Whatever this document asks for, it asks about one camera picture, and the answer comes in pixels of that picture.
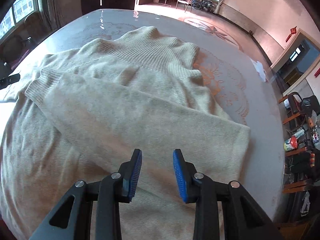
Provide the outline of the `metal frame chair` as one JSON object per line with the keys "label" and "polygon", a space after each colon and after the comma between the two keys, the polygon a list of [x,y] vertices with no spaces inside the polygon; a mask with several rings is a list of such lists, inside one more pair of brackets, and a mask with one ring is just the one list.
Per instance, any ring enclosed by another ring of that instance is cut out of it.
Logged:
{"label": "metal frame chair", "polygon": [[175,7],[176,9],[179,3],[183,5],[184,12],[186,12],[189,7],[190,7],[190,10],[192,10],[193,0],[177,0],[176,7]]}

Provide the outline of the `beige knit sweater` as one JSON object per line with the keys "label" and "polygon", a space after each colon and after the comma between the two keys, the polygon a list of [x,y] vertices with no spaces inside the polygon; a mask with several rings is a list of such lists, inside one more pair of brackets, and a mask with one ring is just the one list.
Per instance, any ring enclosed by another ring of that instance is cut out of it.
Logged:
{"label": "beige knit sweater", "polygon": [[1,142],[1,215],[28,239],[77,181],[99,181],[143,153],[125,239],[192,239],[173,150],[216,181],[238,179],[250,129],[216,103],[193,68],[198,46],[141,27],[47,55],[1,92],[15,108]]}

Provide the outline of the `white paper sheet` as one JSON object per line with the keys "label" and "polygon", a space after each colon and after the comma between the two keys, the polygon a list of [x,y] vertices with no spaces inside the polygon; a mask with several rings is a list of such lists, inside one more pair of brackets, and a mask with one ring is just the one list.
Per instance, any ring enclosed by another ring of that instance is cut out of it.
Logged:
{"label": "white paper sheet", "polygon": [[254,66],[257,74],[258,74],[259,77],[261,78],[261,80],[262,80],[263,82],[267,82],[266,73],[265,73],[265,70],[264,70],[264,68],[263,68],[262,63],[259,62],[259,61],[254,61],[254,60],[252,60],[252,59],[251,59],[251,61],[252,61],[252,64],[253,64],[253,66]]}

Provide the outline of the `colourful snack bag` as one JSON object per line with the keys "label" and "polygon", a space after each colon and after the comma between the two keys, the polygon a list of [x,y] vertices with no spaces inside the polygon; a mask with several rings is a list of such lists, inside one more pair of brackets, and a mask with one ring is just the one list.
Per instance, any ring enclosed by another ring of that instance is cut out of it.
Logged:
{"label": "colourful snack bag", "polygon": [[291,138],[284,141],[284,150],[289,152],[298,148],[297,138],[293,135]]}

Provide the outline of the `black bicycle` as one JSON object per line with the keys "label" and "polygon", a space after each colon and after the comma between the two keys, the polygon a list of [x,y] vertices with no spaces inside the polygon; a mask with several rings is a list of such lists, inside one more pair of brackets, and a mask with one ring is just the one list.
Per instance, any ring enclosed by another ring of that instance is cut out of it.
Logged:
{"label": "black bicycle", "polygon": [[204,0],[204,1],[192,0],[191,4],[193,8],[196,10],[204,9],[211,13],[215,11],[215,4],[210,0]]}

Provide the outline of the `red Chinese knot ornament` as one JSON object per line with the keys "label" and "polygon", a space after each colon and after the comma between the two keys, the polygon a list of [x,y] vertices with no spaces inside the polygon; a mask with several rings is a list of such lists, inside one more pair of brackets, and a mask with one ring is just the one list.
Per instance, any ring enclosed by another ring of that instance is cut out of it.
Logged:
{"label": "red Chinese knot ornament", "polygon": [[285,42],[287,43],[287,42],[290,40],[290,38],[291,38],[293,35],[295,35],[296,33],[297,33],[297,26],[295,26],[295,27],[293,27],[293,28],[290,29],[290,33],[289,33],[289,35],[287,36]]}

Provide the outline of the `wooden shelf rack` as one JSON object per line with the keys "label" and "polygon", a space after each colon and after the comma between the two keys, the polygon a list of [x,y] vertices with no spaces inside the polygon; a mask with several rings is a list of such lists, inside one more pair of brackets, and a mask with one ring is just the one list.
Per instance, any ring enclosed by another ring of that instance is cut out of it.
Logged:
{"label": "wooden shelf rack", "polygon": [[285,152],[283,193],[307,191],[319,181],[319,101],[314,95],[302,98],[291,92],[278,102],[286,106],[282,123],[289,126],[289,138],[294,135],[298,141],[297,149]]}

